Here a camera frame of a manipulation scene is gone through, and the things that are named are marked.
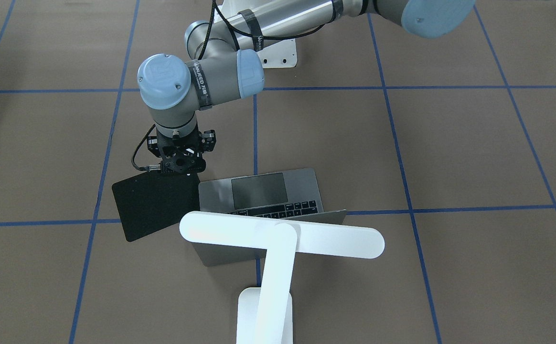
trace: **tile floor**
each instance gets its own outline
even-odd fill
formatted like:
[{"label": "tile floor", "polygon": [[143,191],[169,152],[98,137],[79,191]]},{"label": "tile floor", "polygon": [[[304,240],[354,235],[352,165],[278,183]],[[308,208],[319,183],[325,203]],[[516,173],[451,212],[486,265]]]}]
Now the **tile floor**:
[{"label": "tile floor", "polygon": [[[0,0],[0,344],[235,342],[263,262],[128,243],[110,192],[151,124],[138,65],[184,58],[209,9]],[[479,0],[433,41],[343,18],[298,56],[199,113],[201,179],[311,166],[327,209],[386,239],[371,261],[297,256],[295,342],[556,343],[556,0]]]}]

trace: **black cable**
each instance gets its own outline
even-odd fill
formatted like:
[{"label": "black cable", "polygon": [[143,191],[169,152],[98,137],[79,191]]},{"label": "black cable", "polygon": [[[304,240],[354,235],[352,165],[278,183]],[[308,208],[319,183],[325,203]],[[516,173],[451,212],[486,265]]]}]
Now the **black cable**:
[{"label": "black cable", "polygon": [[144,135],[144,137],[142,138],[142,141],[140,141],[140,143],[136,147],[136,150],[134,150],[134,155],[131,156],[131,165],[134,166],[134,168],[136,168],[136,170],[138,170],[138,171],[148,171],[149,170],[148,166],[140,167],[140,166],[136,165],[136,161],[134,161],[134,160],[136,159],[136,154],[138,154],[138,150],[140,150],[140,147],[142,147],[142,144],[144,143],[144,141],[146,141],[149,138],[149,134],[151,133],[151,131],[153,131],[153,129],[155,129],[154,124],[153,124],[153,126],[151,126],[149,131],[147,131],[147,134]]},{"label": "black cable", "polygon": [[[240,35],[243,35],[245,37],[250,37],[252,38],[252,35],[250,33],[244,32],[242,30],[238,30],[237,28],[235,28],[234,26],[232,26],[232,24],[225,18],[225,16],[223,15],[223,13],[221,13],[221,10],[219,9],[219,6],[216,4],[216,0],[212,0],[212,7],[213,7],[213,14],[214,11],[216,10],[216,13],[219,14],[219,16],[221,17],[221,19],[225,22],[225,24],[227,25],[227,27],[236,32],[239,33]],[[306,37],[307,35],[311,35],[315,32],[318,32],[318,30],[320,30],[322,27],[324,26],[324,24],[322,24],[321,26],[318,26],[317,28],[313,29],[312,31],[308,31],[308,32],[304,32],[304,33],[300,33],[298,35],[292,35],[292,36],[284,36],[284,37],[276,37],[276,36],[263,36],[263,39],[265,40],[269,40],[269,41],[286,41],[287,39],[297,39],[297,38],[301,38],[301,37]]]},{"label": "black cable", "polygon": [[203,46],[202,46],[202,50],[200,52],[200,56],[197,59],[202,59],[203,54],[206,52],[206,46],[208,45],[208,41],[210,39],[210,30],[212,29],[212,24],[214,22],[214,6],[215,6],[216,2],[215,0],[213,1],[212,4],[212,9],[210,11],[210,21],[208,22],[208,29],[206,30],[206,38],[203,40]]}]

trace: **laptop keyboard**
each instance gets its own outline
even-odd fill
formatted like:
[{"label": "laptop keyboard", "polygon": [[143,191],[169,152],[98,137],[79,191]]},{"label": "laptop keyboard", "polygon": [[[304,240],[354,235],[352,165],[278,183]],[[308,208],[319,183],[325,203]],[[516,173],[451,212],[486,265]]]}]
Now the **laptop keyboard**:
[{"label": "laptop keyboard", "polygon": [[307,201],[300,203],[289,203],[280,205],[270,205],[269,207],[261,207],[255,209],[247,209],[234,211],[233,215],[269,217],[269,218],[285,218],[292,216],[308,215],[318,213],[316,201]]}]

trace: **light blue joint cap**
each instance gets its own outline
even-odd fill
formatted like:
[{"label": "light blue joint cap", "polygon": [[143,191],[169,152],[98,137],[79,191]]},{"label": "light blue joint cap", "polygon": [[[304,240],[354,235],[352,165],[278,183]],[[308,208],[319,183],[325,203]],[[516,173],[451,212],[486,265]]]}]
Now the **light blue joint cap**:
[{"label": "light blue joint cap", "polygon": [[184,31],[184,48],[188,48],[189,46],[189,36],[193,33],[193,30],[202,24],[209,24],[209,21],[206,20],[198,20],[191,22],[191,25],[187,28],[187,31]]},{"label": "light blue joint cap", "polygon": [[263,91],[265,75],[257,53],[252,49],[238,50],[238,87],[240,98]]},{"label": "light blue joint cap", "polygon": [[475,0],[410,0],[401,26],[420,37],[437,38],[459,26],[474,5]]},{"label": "light blue joint cap", "polygon": [[138,87],[142,100],[149,107],[169,109],[189,92],[191,73],[187,65],[174,55],[153,55],[138,68]]}]

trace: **open laptop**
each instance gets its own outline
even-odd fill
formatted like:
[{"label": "open laptop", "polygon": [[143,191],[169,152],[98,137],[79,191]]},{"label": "open laptop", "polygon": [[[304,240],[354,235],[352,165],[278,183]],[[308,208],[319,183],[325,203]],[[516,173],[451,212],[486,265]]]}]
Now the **open laptop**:
[{"label": "open laptop", "polygon": [[[312,168],[256,176],[218,179],[199,184],[200,210],[243,216],[341,225],[345,209],[325,212]],[[193,243],[205,266],[264,258],[265,250]]]}]

